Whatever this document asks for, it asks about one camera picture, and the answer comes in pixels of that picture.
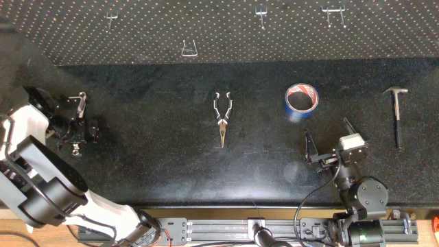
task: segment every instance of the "blue painter's tape roll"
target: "blue painter's tape roll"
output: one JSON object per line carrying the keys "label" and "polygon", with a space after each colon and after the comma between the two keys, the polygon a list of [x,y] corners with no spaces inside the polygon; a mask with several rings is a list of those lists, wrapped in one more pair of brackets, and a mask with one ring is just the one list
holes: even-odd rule
{"label": "blue painter's tape roll", "polygon": [[[290,104],[288,97],[294,97],[295,93],[305,93],[306,95],[308,95],[312,102],[311,108],[307,110],[298,110],[294,108]],[[301,119],[305,119],[309,117],[311,113],[314,111],[314,109],[316,109],[317,105],[318,105],[317,90],[308,84],[303,84],[303,83],[295,84],[291,86],[285,94],[285,110],[287,112],[288,120],[290,120],[293,123],[298,123]]]}

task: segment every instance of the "hammer handle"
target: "hammer handle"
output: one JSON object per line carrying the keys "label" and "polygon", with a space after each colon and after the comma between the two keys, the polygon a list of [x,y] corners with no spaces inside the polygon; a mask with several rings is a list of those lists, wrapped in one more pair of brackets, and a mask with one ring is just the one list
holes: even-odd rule
{"label": "hammer handle", "polygon": [[396,148],[398,151],[403,150],[403,131],[401,130],[401,120],[395,121]]}

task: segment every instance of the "pegboard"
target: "pegboard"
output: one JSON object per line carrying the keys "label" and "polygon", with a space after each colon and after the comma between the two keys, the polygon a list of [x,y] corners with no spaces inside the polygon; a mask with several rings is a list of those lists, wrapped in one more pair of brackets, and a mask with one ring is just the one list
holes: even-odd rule
{"label": "pegboard", "polygon": [[56,65],[439,56],[432,0],[5,0],[0,14]]}

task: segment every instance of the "black table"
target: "black table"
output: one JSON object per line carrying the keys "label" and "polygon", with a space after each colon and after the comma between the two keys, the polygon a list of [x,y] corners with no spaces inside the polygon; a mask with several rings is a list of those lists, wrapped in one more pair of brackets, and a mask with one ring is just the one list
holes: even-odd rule
{"label": "black table", "polygon": [[[388,185],[390,207],[439,205],[439,60],[60,69],[42,69],[47,61],[41,61],[27,66],[27,58],[23,64],[8,61],[5,88],[26,84],[53,96],[88,94],[86,116],[100,120],[102,140],[87,145],[79,158],[69,148],[60,155],[109,200],[143,208],[297,207],[331,178],[303,163],[304,129],[324,154],[348,134],[342,121],[347,117],[370,140],[359,170]],[[286,120],[283,100],[286,89],[299,82],[313,85],[320,103],[309,119],[293,124]],[[394,147],[392,97],[383,95],[390,86],[409,89],[400,95],[402,153]],[[222,94],[220,111],[226,109],[226,92],[234,103],[224,149],[213,114],[216,91]],[[48,145],[55,149],[54,143]],[[341,206],[334,186],[306,205]]]}

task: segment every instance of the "roll of tape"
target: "roll of tape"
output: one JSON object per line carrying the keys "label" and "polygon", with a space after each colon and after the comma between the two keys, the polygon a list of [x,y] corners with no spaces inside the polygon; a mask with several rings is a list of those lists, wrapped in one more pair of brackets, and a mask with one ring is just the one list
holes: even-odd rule
{"label": "roll of tape", "polygon": [[[308,95],[309,99],[311,99],[310,108],[297,109],[298,108],[297,106],[291,105],[291,103],[290,103],[291,99],[294,99],[292,101],[295,101],[298,103],[303,103],[302,101],[309,101],[308,99],[304,99],[303,97],[299,97],[298,94],[300,94],[300,96],[302,96],[303,95],[302,93]],[[295,85],[291,86],[285,94],[285,110],[287,112],[288,119],[293,123],[297,123],[301,119],[305,119],[305,118],[309,117],[311,115],[311,113],[314,111],[314,109],[316,109],[317,105],[318,105],[317,90],[308,84],[303,84],[303,83],[295,84]]]}

